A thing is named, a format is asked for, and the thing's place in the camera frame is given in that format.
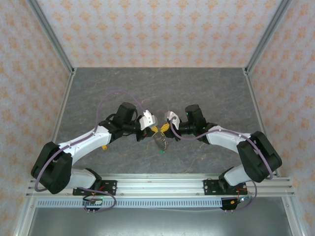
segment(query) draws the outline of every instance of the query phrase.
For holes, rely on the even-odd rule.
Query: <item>metal base plate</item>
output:
[[[117,189],[116,180],[102,180],[100,186],[101,186],[100,191],[103,191],[105,193],[110,193],[114,196],[116,195],[116,189]],[[72,195],[73,196],[88,196],[88,195],[91,195],[91,192],[76,188],[76,189],[73,189]]]
[[[219,186],[218,179],[206,179],[203,181],[203,189],[205,195],[246,195],[247,187],[245,183],[240,183],[233,188],[227,189],[223,192],[223,189]]]

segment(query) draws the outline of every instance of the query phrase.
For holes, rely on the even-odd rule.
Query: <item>patterned wallpaper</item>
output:
[[[281,0],[39,0],[74,67],[246,66]]]
[[[251,74],[264,124],[315,235],[315,4],[294,0]]]
[[[25,0],[0,1],[0,235],[15,229],[68,73]]]

